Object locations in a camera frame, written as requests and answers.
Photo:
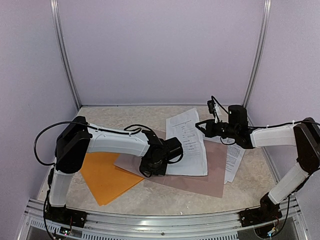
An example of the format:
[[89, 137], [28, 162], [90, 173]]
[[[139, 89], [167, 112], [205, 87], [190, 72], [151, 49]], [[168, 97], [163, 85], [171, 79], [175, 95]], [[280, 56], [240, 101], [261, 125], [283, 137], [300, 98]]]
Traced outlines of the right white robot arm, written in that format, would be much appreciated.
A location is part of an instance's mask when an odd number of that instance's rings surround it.
[[230, 105], [227, 121], [207, 119], [195, 127], [207, 138], [231, 139], [244, 150], [286, 148], [295, 156], [292, 167], [261, 199], [256, 218], [266, 222], [279, 209], [280, 203], [299, 191], [309, 178], [320, 169], [320, 124], [312, 117], [276, 125], [249, 124], [247, 109]]

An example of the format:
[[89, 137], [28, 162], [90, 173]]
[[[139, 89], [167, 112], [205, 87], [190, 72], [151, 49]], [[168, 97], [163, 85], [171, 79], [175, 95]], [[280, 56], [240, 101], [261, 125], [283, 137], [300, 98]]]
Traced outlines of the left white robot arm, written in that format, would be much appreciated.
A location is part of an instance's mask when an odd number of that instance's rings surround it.
[[165, 176], [168, 165], [183, 158], [176, 138], [162, 139], [154, 130], [132, 124], [123, 130], [90, 124], [84, 116], [67, 122], [58, 136], [48, 201], [50, 214], [63, 223], [70, 218], [65, 207], [71, 181], [81, 172], [99, 206], [107, 205], [141, 181], [140, 177], [114, 166], [120, 155], [139, 160], [138, 171], [145, 178]]

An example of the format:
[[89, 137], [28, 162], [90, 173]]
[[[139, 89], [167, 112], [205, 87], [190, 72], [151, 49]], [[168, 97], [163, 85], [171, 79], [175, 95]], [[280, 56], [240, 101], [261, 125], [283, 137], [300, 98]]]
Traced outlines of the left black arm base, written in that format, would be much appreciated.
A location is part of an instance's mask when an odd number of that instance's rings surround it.
[[44, 207], [44, 217], [46, 220], [59, 224], [68, 225], [69, 227], [84, 228], [88, 213], [81, 210], [75, 210], [63, 207], [53, 207], [46, 203]]

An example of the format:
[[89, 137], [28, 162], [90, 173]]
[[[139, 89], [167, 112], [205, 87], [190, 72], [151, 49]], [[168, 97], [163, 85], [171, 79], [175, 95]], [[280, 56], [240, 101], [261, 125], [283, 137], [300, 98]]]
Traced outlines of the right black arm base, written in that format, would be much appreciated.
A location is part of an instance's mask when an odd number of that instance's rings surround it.
[[242, 227], [263, 224], [283, 217], [280, 204], [274, 204], [268, 193], [260, 199], [259, 203], [259, 207], [246, 208], [238, 212]]

